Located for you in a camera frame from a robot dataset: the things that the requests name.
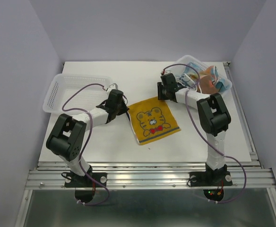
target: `white board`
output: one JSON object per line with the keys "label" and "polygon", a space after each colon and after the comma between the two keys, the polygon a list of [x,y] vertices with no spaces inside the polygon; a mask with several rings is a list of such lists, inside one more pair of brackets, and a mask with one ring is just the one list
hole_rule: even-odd
{"label": "white board", "polygon": [[[157,96],[160,72],[173,62],[150,61],[91,61],[66,62],[63,73],[103,75],[112,78],[124,92],[129,103]],[[222,62],[206,62],[216,65],[219,73],[226,76]],[[249,162],[250,147],[244,137],[232,93],[224,98],[232,122],[225,138],[225,153],[242,162]],[[117,116],[107,125],[93,128],[91,140],[83,154],[87,162],[205,162],[207,145],[199,137],[189,119],[185,105],[167,101],[180,132],[146,145],[138,145],[126,115]],[[197,126],[202,131],[198,112],[191,109]],[[52,114],[45,135],[39,161],[61,161],[45,147],[57,115]]]}

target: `white plastic basket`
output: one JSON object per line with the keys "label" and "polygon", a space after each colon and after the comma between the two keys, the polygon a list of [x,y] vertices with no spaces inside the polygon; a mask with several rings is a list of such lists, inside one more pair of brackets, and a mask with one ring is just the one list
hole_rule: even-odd
{"label": "white plastic basket", "polygon": [[[50,84],[49,90],[43,102],[43,111],[60,114],[62,105],[74,93],[85,85],[98,83],[104,85],[106,88],[112,84],[109,77],[104,76],[91,76],[79,74],[58,74],[54,77]],[[101,86],[90,86],[82,90],[66,105],[69,108],[83,108],[92,110],[95,106],[99,105],[102,101],[107,99],[108,95]],[[68,114],[79,114],[80,111],[69,111]]]}
{"label": "white plastic basket", "polygon": [[[206,64],[204,64],[203,62],[199,61],[198,59],[196,59],[196,58],[194,58],[193,56],[190,56],[190,55],[183,56],[182,58],[178,59],[175,62],[175,64],[176,63],[189,64],[190,62],[197,66],[196,70],[198,70],[198,71],[199,70],[206,70],[209,67]],[[186,69],[185,66],[178,65],[178,66],[172,66],[172,67],[168,68],[167,70],[171,71],[174,75],[179,75],[180,76],[185,71],[185,69]],[[219,92],[222,95],[222,97],[224,97],[225,94],[232,88],[233,84],[228,78],[221,75],[220,73],[219,73],[219,77],[224,79],[224,83],[227,86],[227,90],[225,90],[223,92]]]}

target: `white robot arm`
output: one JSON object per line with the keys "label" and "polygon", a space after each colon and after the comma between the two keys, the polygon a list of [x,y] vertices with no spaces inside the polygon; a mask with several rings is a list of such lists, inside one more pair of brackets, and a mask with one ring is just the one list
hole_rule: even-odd
{"label": "white robot arm", "polygon": [[200,124],[207,135],[209,145],[206,171],[191,173],[195,179],[190,182],[190,185],[196,187],[219,186],[221,181],[225,186],[232,185],[231,181],[225,181],[225,177],[230,174],[224,159],[224,139],[231,117],[221,95],[219,93],[214,95],[201,94],[189,90],[187,87],[179,86],[172,73],[162,75],[161,81],[157,83],[158,99],[169,99],[186,104],[185,96],[187,95],[188,104],[198,110]]}
{"label": "white robot arm", "polygon": [[[107,124],[117,115],[127,112],[128,108],[123,101],[123,92],[116,88],[116,84],[109,86],[108,99],[89,111],[93,119],[93,127]],[[79,155],[85,131],[89,129],[90,117],[88,114],[69,116],[63,113],[58,117],[46,142],[46,147],[58,155],[71,171],[79,176],[85,175],[79,162],[86,172],[90,169],[90,165]]]}

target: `cloth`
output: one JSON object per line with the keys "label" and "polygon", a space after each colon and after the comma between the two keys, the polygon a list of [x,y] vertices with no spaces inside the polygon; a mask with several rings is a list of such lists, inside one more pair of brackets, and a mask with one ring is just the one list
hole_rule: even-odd
{"label": "cloth", "polygon": [[168,105],[157,97],[130,105],[128,113],[140,145],[160,140],[180,131]]}

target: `gray wall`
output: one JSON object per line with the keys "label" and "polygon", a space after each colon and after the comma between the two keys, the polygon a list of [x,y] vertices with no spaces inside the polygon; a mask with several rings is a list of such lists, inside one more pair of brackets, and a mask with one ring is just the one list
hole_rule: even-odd
{"label": "gray wall", "polygon": [[14,226],[48,116],[43,98],[60,60],[28,0],[0,1],[0,227]]}
{"label": "gray wall", "polygon": [[30,0],[64,61],[231,60],[264,0]]}
{"label": "gray wall", "polygon": [[276,0],[265,3],[231,69],[261,163],[276,176]]}

